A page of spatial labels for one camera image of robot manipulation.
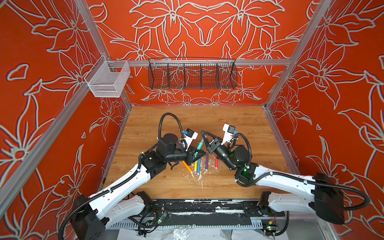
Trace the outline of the purple marker pen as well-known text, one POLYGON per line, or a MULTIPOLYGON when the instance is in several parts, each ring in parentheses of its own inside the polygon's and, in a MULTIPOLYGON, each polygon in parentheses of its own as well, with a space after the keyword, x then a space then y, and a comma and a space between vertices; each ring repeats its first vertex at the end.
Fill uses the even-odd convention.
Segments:
POLYGON ((207 154, 206 155, 206 162, 205 162, 205 171, 208 171, 208 169, 209 169, 209 162, 210 162, 209 154, 207 154))

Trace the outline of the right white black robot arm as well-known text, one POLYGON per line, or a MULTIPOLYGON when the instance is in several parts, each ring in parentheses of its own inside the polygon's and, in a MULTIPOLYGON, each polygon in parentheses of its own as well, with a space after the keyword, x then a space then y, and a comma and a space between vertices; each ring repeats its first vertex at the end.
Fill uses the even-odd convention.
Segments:
POLYGON ((264 186, 284 191, 282 195, 263 193, 259 200, 260 208, 315 214, 326 222, 342 225, 345 212, 363 209, 370 203, 367 194, 337 185, 325 174, 293 175, 253 163, 251 145, 243 134, 225 133, 224 139, 207 131, 201 134, 207 151, 236 172, 235 182, 239 186, 264 186))

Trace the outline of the blue marker pen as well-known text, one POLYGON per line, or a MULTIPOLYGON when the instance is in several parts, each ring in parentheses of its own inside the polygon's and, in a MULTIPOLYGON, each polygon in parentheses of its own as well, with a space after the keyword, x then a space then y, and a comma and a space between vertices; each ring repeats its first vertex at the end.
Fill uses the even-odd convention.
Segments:
POLYGON ((198 175, 201 174, 201 159, 198 159, 198 162, 196 164, 196 172, 198 175))

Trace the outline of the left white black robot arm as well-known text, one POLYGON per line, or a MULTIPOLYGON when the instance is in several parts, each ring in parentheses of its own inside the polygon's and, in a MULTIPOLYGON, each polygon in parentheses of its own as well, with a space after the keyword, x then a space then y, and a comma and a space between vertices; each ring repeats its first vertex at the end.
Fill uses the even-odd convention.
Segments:
POLYGON ((67 224, 70 224, 79 240, 97 240, 113 224, 148 211, 152 200, 145 192, 131 199, 126 197, 141 185, 149 182, 166 169, 184 162, 187 166, 206 155, 192 146, 198 133, 179 128, 181 135, 162 134, 166 116, 177 118, 172 113, 162 115, 159 122, 158 141, 149 150, 138 156, 138 163, 125 175, 103 190, 75 199, 71 213, 63 220, 58 230, 58 239, 64 239, 67 224))

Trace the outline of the orange marker pen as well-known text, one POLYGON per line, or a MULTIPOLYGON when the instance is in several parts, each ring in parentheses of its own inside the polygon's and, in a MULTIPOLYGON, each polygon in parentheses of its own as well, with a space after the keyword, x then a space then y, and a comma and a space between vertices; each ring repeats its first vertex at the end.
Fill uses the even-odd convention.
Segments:
POLYGON ((185 168, 187 169, 187 171, 188 171, 189 173, 193 173, 193 170, 190 168, 189 165, 187 165, 187 163, 186 163, 185 161, 182 161, 182 164, 185 166, 185 168))

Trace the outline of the pink marker pen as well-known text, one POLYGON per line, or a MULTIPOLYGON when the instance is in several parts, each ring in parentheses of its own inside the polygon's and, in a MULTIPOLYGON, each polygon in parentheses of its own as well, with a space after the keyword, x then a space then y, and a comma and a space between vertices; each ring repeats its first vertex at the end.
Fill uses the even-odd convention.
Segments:
POLYGON ((218 167, 219 167, 218 156, 215 156, 215 169, 218 169, 218 167))

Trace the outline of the green marker pen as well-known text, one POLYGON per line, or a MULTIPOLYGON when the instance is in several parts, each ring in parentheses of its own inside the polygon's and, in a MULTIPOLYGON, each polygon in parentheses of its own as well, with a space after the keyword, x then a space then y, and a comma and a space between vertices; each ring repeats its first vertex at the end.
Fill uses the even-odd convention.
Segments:
POLYGON ((204 145, 204 140, 202 139, 202 140, 199 142, 198 146, 197 146, 197 150, 196 150, 196 152, 195 152, 196 155, 198 155, 198 154, 200 153, 200 151, 201 151, 203 145, 204 145))

